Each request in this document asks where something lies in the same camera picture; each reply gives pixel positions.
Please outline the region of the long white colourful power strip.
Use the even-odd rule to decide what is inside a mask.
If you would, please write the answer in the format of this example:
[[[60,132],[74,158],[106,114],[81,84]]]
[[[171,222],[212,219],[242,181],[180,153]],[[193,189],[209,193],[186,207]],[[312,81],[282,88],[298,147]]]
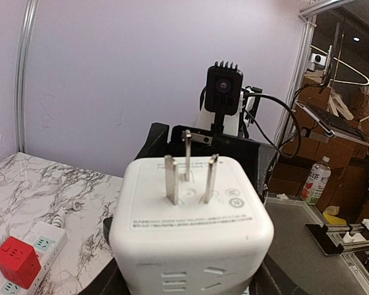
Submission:
[[[74,201],[59,208],[50,222],[39,221],[23,239],[7,237],[0,245],[0,294],[35,294],[65,246],[66,214],[79,211]]]

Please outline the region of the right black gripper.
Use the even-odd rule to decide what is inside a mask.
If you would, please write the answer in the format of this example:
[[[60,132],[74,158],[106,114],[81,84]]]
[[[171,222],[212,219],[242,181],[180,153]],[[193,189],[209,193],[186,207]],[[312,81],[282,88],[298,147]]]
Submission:
[[[191,154],[193,156],[219,154],[237,160],[258,195],[267,196],[268,182],[277,154],[275,149],[268,144],[231,135],[213,135],[208,130],[195,127],[177,125],[170,128],[166,124],[153,123],[145,144],[136,158],[163,157],[167,154],[174,157],[184,156],[183,136],[187,130],[192,134]]]

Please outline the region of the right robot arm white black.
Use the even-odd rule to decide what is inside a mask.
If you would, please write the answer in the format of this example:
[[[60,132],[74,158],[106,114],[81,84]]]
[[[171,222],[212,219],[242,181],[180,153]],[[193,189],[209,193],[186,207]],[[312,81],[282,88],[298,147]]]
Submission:
[[[192,135],[191,155],[219,154],[237,160],[260,199],[265,200],[268,196],[268,182],[271,179],[277,152],[268,144],[250,139],[247,124],[254,121],[246,118],[246,112],[254,116],[260,98],[244,97],[248,93],[261,92],[262,90],[256,87],[244,89],[241,92],[237,112],[232,116],[225,115],[221,134],[212,132],[215,113],[207,111],[204,103],[201,103],[199,117],[194,127],[184,125],[169,127],[158,122],[151,124],[145,144],[136,158],[163,157],[167,154],[174,157],[184,156],[186,150],[184,133],[188,130]]]

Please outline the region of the red cube socket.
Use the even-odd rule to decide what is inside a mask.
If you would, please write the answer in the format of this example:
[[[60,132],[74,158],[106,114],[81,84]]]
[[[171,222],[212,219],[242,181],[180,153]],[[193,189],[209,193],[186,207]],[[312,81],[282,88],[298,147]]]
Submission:
[[[13,236],[0,246],[0,271],[10,282],[29,289],[41,270],[33,246]]]

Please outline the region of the left gripper black triangular left finger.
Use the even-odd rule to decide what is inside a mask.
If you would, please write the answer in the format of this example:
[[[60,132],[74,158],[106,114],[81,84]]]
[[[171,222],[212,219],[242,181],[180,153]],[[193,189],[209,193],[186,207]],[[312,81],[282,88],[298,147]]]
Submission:
[[[112,259],[79,295],[129,295],[125,280]]]

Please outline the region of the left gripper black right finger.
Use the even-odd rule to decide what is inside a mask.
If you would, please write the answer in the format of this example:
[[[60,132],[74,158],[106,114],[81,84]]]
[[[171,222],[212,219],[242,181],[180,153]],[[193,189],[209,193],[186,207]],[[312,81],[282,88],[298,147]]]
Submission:
[[[252,294],[308,295],[268,254],[252,278]]]

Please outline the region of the white cube socket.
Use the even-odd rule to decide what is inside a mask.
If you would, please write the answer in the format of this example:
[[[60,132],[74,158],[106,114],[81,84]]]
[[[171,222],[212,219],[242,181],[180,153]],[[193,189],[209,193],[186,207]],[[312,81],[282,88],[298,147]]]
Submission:
[[[130,294],[242,294],[271,246],[273,223],[230,157],[134,160],[109,245]]]

